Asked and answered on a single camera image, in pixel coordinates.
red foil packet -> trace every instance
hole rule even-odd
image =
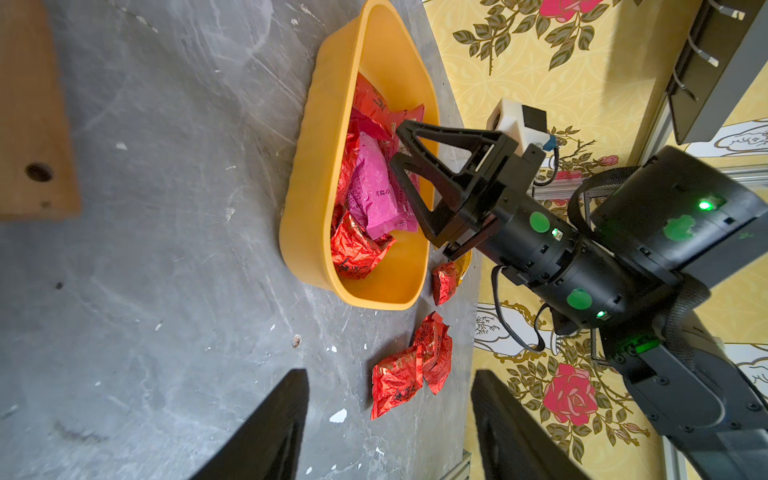
[[[458,271],[453,262],[444,263],[432,271],[432,298],[435,305],[442,305],[456,293]]]
[[[357,74],[352,106],[376,122],[390,136],[394,133],[389,130],[389,109],[386,106],[383,95],[360,73]]]
[[[397,240],[389,234],[372,240],[346,211],[331,236],[331,257],[339,275],[354,280],[366,278]]]
[[[424,120],[424,105],[419,105],[412,110],[393,111],[389,113],[389,126],[387,131],[390,133],[392,140],[386,144],[382,143],[381,148],[384,153],[384,158],[387,161],[392,160],[392,157],[400,151],[400,138],[397,136],[397,127],[404,120],[423,121]],[[408,150],[403,148],[404,154],[408,153]]]
[[[445,332],[440,341],[440,352],[435,360],[435,365],[427,371],[424,370],[424,380],[429,384],[432,393],[442,390],[448,375],[451,373],[451,359],[453,357],[453,339],[448,335],[448,326],[445,326]]]
[[[442,337],[447,330],[448,326],[442,322],[442,317],[437,312],[430,313],[424,319],[419,329],[416,330],[416,334],[413,337],[413,345],[422,347],[423,369],[425,372],[435,365],[440,353]]]
[[[422,388],[422,347],[386,357],[373,367],[371,420],[408,402]]]

green leaf pattern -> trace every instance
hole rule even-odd
[[[572,22],[552,30],[552,20],[540,13],[541,1],[480,0],[480,5],[490,7],[485,23],[475,23],[474,34],[469,30],[455,31],[453,38],[463,45],[469,45],[470,57],[479,57],[481,61],[488,59],[488,75],[491,75],[493,62],[508,49],[511,35],[533,31],[537,38],[543,38],[552,48],[560,47],[550,58],[549,70],[552,70],[571,60],[577,46],[581,51],[589,51],[595,28],[586,24],[597,21],[609,8],[617,7],[621,0],[604,0],[604,3],[589,12],[576,12]],[[480,45],[478,40],[488,42]]]

yellow plastic basin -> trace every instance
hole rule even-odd
[[[330,254],[330,223],[357,72],[393,111],[424,104],[424,121],[439,123],[432,79],[397,11],[369,0],[360,16],[330,35],[317,54],[280,221],[280,251],[299,280],[330,290],[350,305],[405,310],[421,293],[429,242],[421,231],[392,232],[397,243],[364,280],[339,278]],[[437,154],[437,144],[424,142]],[[421,181],[432,205],[435,190]]]

black strap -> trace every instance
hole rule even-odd
[[[523,347],[526,350],[530,350],[531,352],[543,352],[545,348],[545,344],[544,344],[544,339],[541,338],[541,334],[538,332],[538,317],[541,315],[544,309],[551,308],[551,307],[549,306],[548,303],[545,303],[538,310],[538,313],[536,313],[536,318],[533,321],[533,330],[534,332],[536,332],[536,336],[538,337],[538,345],[535,347],[529,346],[527,343],[523,341],[522,338],[518,336],[517,333],[512,331],[512,328],[504,320],[504,314],[502,313],[502,305],[498,301],[498,274],[506,267],[507,267],[506,265],[497,265],[493,267],[493,270],[491,270],[491,286],[493,288],[493,303],[496,306],[496,315],[498,316],[498,321],[504,327],[504,329],[507,330],[507,333],[509,333],[509,336],[511,336],[515,340],[515,342],[519,343],[521,347]]]
[[[683,282],[666,318],[659,316],[654,327],[664,338],[664,345],[689,369],[696,370],[694,349],[685,340],[683,322],[686,315],[710,298],[710,289],[696,278],[683,273]]]
[[[576,230],[586,235],[589,239],[597,241],[594,232],[581,214],[581,206],[579,205],[579,197],[584,192],[590,192],[590,190],[596,190],[590,192],[588,197],[607,197],[612,194],[635,172],[639,167],[621,167],[611,168],[605,172],[595,174],[593,177],[589,177],[587,180],[576,189],[571,195],[571,199],[568,201],[568,221],[576,227]]]

black cable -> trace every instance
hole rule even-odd
[[[560,169],[560,148],[555,147],[554,148],[554,165],[552,165],[552,176],[543,182],[537,182],[536,180],[533,180],[534,186],[546,187],[547,185],[551,184],[554,181],[554,178],[557,177],[559,169]]]
[[[507,330],[507,333],[509,333],[509,336],[512,337],[512,339],[515,340],[521,347],[523,347],[526,350],[530,350],[531,352],[543,352],[545,348],[544,339],[541,338],[541,334],[538,332],[538,317],[541,315],[541,313],[544,311],[545,308],[551,308],[548,303],[545,303],[541,306],[541,308],[538,310],[538,313],[536,313],[536,317],[533,321],[533,330],[536,333],[536,336],[538,337],[538,345],[536,347],[531,347],[527,343],[523,341],[522,338],[518,336],[517,333],[512,331],[512,328],[507,324],[507,322],[504,320],[504,314],[502,313],[502,305],[498,301],[498,274],[501,272],[504,268],[506,268],[506,265],[497,265],[493,267],[493,270],[491,270],[491,286],[493,289],[493,303],[496,306],[496,315],[498,316],[498,321],[500,324],[504,327],[505,330]]]

